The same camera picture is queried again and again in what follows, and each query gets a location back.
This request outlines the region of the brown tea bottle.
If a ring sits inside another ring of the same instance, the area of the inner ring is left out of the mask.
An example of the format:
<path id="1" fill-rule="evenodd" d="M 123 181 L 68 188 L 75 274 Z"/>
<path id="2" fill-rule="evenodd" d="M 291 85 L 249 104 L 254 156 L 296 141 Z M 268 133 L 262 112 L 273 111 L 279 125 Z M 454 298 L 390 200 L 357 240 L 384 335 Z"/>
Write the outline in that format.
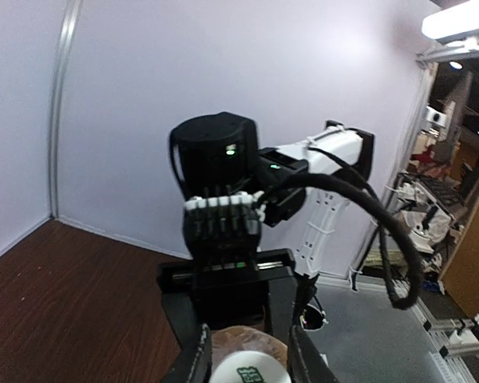
<path id="1" fill-rule="evenodd" d="M 287 369 L 287 346 L 279 339 L 248 326 L 231 326 L 212 335 L 212 373 L 228 355 L 238 351 L 259 351 Z"/>

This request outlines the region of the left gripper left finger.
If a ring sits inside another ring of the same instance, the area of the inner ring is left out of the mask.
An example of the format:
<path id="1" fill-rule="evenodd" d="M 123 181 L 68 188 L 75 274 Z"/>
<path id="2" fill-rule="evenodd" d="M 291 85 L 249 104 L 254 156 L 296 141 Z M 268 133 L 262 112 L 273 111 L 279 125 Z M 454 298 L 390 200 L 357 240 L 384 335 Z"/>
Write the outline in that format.
<path id="1" fill-rule="evenodd" d="M 202 324 L 172 363 L 161 383 L 204 383 L 212 374 L 212 335 Z"/>

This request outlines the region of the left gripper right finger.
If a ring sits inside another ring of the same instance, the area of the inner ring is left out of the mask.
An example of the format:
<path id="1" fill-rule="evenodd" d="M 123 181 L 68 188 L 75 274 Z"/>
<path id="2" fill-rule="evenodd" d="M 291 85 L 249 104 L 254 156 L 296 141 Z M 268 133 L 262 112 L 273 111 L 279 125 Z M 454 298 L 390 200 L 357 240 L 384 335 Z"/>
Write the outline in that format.
<path id="1" fill-rule="evenodd" d="M 292 382 L 338 383 L 338 379 L 301 326 L 292 326 L 289 331 L 287 370 Z"/>

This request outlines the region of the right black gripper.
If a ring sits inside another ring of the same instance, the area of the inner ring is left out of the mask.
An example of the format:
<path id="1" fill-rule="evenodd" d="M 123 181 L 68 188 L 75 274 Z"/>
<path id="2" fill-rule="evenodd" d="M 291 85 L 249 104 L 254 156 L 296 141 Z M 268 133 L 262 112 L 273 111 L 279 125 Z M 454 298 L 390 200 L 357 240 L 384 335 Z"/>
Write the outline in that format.
<path id="1" fill-rule="evenodd" d="M 156 282 L 179 346 L 205 344 L 208 327 L 239 325 L 260 324 L 271 336 L 288 339 L 297 292 L 294 268 L 288 249 L 261 251 L 248 263 L 161 264 Z"/>

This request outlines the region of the white tea bottle cap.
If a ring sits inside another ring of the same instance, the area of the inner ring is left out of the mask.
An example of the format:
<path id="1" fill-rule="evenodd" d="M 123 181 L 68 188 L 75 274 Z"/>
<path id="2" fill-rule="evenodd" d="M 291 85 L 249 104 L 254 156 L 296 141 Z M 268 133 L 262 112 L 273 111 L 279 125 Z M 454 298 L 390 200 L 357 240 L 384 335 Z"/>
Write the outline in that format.
<path id="1" fill-rule="evenodd" d="M 272 356 L 259 351 L 238 351 L 215 368 L 210 383 L 291 383 L 286 368 Z"/>

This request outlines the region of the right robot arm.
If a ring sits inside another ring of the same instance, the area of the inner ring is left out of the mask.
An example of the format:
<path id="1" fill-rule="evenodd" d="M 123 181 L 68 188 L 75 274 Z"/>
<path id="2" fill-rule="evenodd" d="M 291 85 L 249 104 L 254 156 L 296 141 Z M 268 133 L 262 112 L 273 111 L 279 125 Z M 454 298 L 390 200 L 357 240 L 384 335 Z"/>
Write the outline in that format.
<path id="1" fill-rule="evenodd" d="M 361 187 L 374 137 L 328 121 L 320 134 L 279 147 L 259 146 L 253 120 L 232 113 L 198 116 L 168 137 L 172 173 L 184 197 L 182 234 L 191 258 L 159 267 L 162 306 L 181 347 L 201 331 L 262 326 L 286 341 L 315 296 L 323 248 L 347 201 L 315 194 L 295 251 L 259 249 L 263 226 L 289 220 L 307 188 L 280 189 L 290 176 L 337 176 Z"/>

